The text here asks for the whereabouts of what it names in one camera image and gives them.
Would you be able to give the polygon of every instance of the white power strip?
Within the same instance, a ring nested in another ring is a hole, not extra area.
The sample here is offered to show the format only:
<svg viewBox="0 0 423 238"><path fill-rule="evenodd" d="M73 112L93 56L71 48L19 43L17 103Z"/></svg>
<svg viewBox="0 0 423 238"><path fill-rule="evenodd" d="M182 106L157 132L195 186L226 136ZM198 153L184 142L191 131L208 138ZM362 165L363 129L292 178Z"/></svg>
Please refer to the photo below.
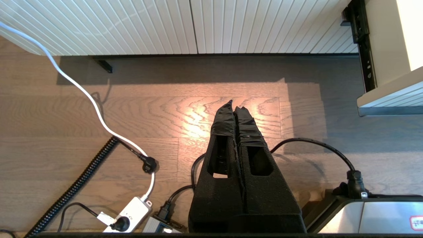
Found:
<svg viewBox="0 0 423 238"><path fill-rule="evenodd" d="M114 222L116 222L120 217L127 217L129 219L129 228L126 231L120 232L108 226L103 232L132 232L137 228L138 224L150 214L152 205L150 201L143 202L139 197L134 197L114 220Z"/></svg>

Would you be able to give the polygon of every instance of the black cable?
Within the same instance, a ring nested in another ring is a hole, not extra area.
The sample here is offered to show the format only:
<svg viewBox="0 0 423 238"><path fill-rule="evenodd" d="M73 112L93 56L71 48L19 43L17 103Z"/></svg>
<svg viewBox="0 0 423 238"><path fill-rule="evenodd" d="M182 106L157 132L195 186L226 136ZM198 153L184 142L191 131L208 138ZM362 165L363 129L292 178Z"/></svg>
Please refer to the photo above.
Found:
<svg viewBox="0 0 423 238"><path fill-rule="evenodd" d="M73 202L73 203L71 203L71 204L67 205L67 206L63 209L63 212L62 212L62 218L60 219L59 229L57 229L57 232L60 232L60 231L62 230L63 221L65 220L65 212L66 212L66 210L67 210L69 207L71 207L71 206L75 206L75 205L77 205L77 206L80 206L80 207L84 208L87 212L91 213L91 215L93 215L94 217L97 217L97 216L98 216L98 214L97 214L97 213L95 213L93 210L91 210L90 208L88 208L88 207L87 207L87 206L85 206L84 204L82 204L82 203L80 203L80 202Z"/></svg>
<svg viewBox="0 0 423 238"><path fill-rule="evenodd" d="M200 155L195 161L194 161L194 163L192 164L192 167L191 167L191 187L192 187L192 190L193 191L195 191L195 186L196 186L196 184L195 184L195 167L197 166L197 164L202 160L202 159L204 159L204 156L205 156L206 154L202 154L202 155Z"/></svg>
<svg viewBox="0 0 423 238"><path fill-rule="evenodd" d="M334 152L335 154L337 154L349 167L350 170L355 170L354 166L352 165L352 163L349 161L349 159L346 158L345 155L343 155L339 150L335 149L334 147L320 142L320 141L316 141L313 139L309 139L309 138L291 138L291 139L286 139L284 141L281 141L279 144L277 144L271 151L270 153L275 152L277 149L279 149L279 147L283 146L284 144L288 143L288 142L293 142L293 141L302 141L302 142L308 142L308 143L312 143L312 144L316 144L322 147L325 147L326 149Z"/></svg>
<svg viewBox="0 0 423 238"><path fill-rule="evenodd" d="M169 197L169 199L168 199L168 202L172 202L172 200L176 197L176 195L178 195L178 193L180 193L180 192L182 192L182 191L184 191L184 190L187 190L187 189L190 189L190 188L192 188L192 185L187 185L187 186L184 186L184 187L182 187L182 188L180 188L180 189L178 189L178 190L176 190L170 197Z"/></svg>
<svg viewBox="0 0 423 238"><path fill-rule="evenodd" d="M11 232L10 230L0 229L0 232L9 234L12 238L16 238L15 234Z"/></svg>
<svg viewBox="0 0 423 238"><path fill-rule="evenodd" d="M65 193L47 210L47 212L37 221L31 230L24 238L29 238L42 232L47 225L54 219L60 210L83 188L83 186L90 180L101 164L112 153L112 151L119 145L119 140L112 136L103 148L92 159L84 172L79 178L66 190Z"/></svg>

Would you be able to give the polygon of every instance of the cabinet door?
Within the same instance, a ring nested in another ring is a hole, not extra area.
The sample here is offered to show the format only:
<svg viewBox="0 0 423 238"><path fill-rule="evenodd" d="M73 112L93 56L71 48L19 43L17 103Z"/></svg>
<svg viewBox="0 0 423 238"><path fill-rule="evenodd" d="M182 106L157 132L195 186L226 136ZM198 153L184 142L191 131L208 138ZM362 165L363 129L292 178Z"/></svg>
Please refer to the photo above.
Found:
<svg viewBox="0 0 423 238"><path fill-rule="evenodd" d="M53 55L197 53L189 0L0 0L0 20ZM13 33L0 34L42 54Z"/></svg>
<svg viewBox="0 0 423 238"><path fill-rule="evenodd" d="M357 53L348 0L191 0L198 53Z"/></svg>

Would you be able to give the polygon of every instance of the power plug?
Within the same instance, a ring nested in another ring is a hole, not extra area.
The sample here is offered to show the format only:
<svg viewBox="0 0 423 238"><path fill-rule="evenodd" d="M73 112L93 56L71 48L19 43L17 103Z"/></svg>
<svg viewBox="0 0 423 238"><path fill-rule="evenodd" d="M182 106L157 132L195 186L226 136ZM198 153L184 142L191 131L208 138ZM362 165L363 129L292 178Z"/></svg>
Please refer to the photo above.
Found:
<svg viewBox="0 0 423 238"><path fill-rule="evenodd" d="M134 197L103 232L132 232L150 214L152 205L150 201L143 202L139 197Z"/></svg>

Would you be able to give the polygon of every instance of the black plug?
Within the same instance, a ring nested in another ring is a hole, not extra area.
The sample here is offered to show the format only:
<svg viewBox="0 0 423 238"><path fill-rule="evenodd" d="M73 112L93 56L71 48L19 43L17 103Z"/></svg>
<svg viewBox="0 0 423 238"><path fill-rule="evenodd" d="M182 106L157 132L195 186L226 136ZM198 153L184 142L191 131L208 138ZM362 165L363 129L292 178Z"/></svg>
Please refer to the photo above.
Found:
<svg viewBox="0 0 423 238"><path fill-rule="evenodd" d="M170 221L170 207L172 203L166 201L163 206L160 207L157 217L168 223Z"/></svg>
<svg viewBox="0 0 423 238"><path fill-rule="evenodd" d="M121 216L118 218L118 220L115 223L110 224L110 228L112 230L124 232L128 230L129 225L130 225L129 218L127 218L126 216Z"/></svg>
<svg viewBox="0 0 423 238"><path fill-rule="evenodd" d="M363 177L358 170L350 170L346 173L348 179L348 197L353 199L363 199L368 197L364 188Z"/></svg>
<svg viewBox="0 0 423 238"><path fill-rule="evenodd" d="M157 162L153 157L146 157L142 154L138 154L138 158L144 162L143 164L143 171L151 174L152 172L156 171Z"/></svg>

